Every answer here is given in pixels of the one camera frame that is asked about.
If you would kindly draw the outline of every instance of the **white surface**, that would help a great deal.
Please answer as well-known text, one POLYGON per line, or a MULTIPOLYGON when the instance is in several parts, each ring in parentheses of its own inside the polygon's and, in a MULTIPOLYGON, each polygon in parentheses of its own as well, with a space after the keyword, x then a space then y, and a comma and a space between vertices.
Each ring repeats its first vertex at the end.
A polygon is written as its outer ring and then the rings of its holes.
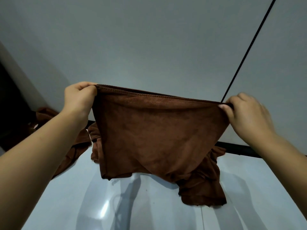
POLYGON ((0 57, 32 109, 82 80, 220 101, 271 0, 0 0, 0 57))
POLYGON ((53 179, 23 230, 203 230, 201 207, 182 203, 178 186, 153 175, 102 179, 91 148, 53 179))
POLYGON ((213 209, 182 204, 176 185, 152 175, 102 179, 90 155, 91 148, 49 183, 23 230, 307 229, 262 159, 234 154, 218 158, 228 203, 213 209))
POLYGON ((218 158, 227 204, 202 207, 205 230, 307 229, 307 221, 261 158, 218 158))
MULTIPOLYGON (((307 154, 307 0, 276 0, 228 95, 246 92, 276 131, 307 154)), ((229 127, 220 141, 245 144, 229 127)))

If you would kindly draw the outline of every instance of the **brown microfiber towel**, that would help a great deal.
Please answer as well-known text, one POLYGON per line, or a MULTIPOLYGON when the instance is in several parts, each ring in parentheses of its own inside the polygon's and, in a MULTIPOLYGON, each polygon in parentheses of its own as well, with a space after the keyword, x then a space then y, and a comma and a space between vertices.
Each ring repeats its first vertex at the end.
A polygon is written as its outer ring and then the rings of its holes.
POLYGON ((215 143, 229 122, 218 102, 96 85, 91 158, 102 178, 142 172, 179 185, 188 205, 223 205, 215 143))
MULTIPOLYGON (((47 107, 39 108, 36 112, 36 119, 38 122, 37 129, 43 126, 49 120, 51 120, 57 114, 58 112, 50 108, 47 107)), ((91 146, 90 136, 86 129, 82 129, 77 138, 75 139, 75 142, 72 145, 71 149, 67 152, 62 163, 56 170, 53 177, 64 172, 67 168, 69 168, 79 158, 79 156, 87 150, 89 146, 91 146)))

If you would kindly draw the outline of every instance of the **white wall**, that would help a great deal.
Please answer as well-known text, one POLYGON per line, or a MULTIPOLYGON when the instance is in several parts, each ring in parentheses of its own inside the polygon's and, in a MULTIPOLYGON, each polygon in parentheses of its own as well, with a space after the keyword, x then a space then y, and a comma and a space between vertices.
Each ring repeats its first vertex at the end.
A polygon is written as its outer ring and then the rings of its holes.
MULTIPOLYGON (((276 0, 226 98, 243 91, 307 154, 307 0, 276 0)), ((220 141, 245 144, 229 127, 220 141)))
POLYGON ((220 101, 270 2, 0 0, 0 57, 32 109, 83 80, 220 101))

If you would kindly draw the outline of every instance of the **brown towel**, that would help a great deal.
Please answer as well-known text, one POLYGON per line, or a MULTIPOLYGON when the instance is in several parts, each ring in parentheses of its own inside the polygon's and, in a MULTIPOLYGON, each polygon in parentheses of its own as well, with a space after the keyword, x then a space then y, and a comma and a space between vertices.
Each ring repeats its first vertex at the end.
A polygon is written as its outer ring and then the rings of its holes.
MULTIPOLYGON (((43 126, 49 120, 51 120, 57 114, 58 112, 50 108, 47 107, 39 108, 38 111, 36 112, 36 119, 38 122, 37 129, 43 126)), ((68 151, 62 163, 56 170, 53 177, 68 169, 79 158, 79 156, 87 150, 89 146, 91 146, 90 136, 86 129, 82 129, 77 138, 75 139, 75 142, 72 145, 71 149, 68 151)))
POLYGON ((217 102, 194 100, 108 85, 96 85, 97 126, 91 158, 102 178, 155 174, 179 185, 188 205, 223 205, 215 143, 229 122, 217 102))

